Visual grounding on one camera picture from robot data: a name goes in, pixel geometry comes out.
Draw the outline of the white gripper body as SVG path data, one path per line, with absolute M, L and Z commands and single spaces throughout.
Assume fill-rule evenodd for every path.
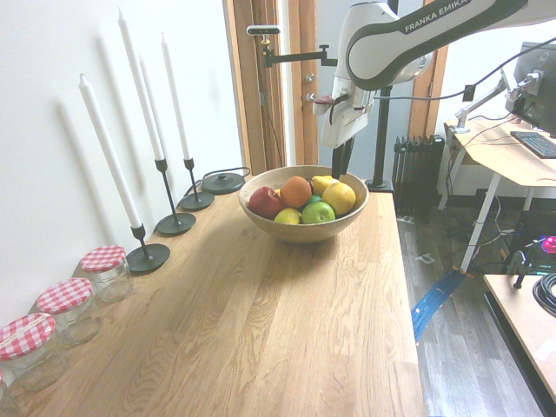
M 368 125 L 373 108 L 374 92 L 362 89 L 342 90 L 313 101 L 313 113 L 325 116 L 321 144 L 338 148 Z

